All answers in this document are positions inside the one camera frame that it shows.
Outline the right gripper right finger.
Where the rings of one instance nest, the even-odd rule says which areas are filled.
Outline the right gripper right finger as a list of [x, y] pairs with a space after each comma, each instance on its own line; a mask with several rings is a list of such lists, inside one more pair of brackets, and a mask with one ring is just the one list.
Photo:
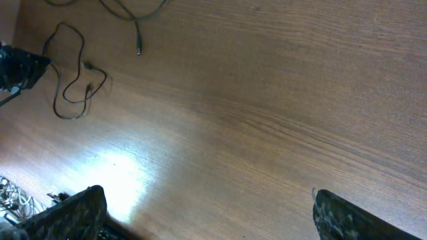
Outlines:
[[312, 189], [312, 198], [321, 240], [420, 240], [329, 190]]

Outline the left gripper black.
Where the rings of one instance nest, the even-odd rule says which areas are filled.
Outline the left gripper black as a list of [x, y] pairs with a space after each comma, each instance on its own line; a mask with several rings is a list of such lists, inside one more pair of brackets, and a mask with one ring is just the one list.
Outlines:
[[10, 45], [1, 47], [1, 90], [32, 89], [51, 60]]

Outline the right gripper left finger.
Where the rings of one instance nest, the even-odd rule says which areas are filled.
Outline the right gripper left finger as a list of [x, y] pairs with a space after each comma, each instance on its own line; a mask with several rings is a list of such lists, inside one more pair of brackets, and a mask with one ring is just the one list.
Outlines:
[[21, 222], [30, 239], [96, 239], [107, 215], [103, 187], [88, 187]]

